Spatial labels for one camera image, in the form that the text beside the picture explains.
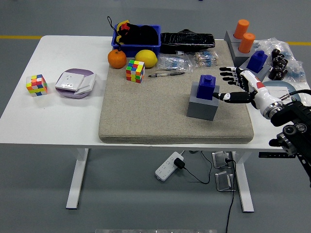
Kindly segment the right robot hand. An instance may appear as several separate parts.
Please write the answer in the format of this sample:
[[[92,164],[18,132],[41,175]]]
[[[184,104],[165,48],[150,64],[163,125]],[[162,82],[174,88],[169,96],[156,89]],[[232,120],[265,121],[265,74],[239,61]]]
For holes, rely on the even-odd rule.
[[[282,101],[273,97],[265,85],[249,70],[238,67],[220,67],[220,75],[229,85],[240,87],[242,92],[213,93],[213,97],[228,103],[251,103],[266,116],[274,106],[281,106]]]

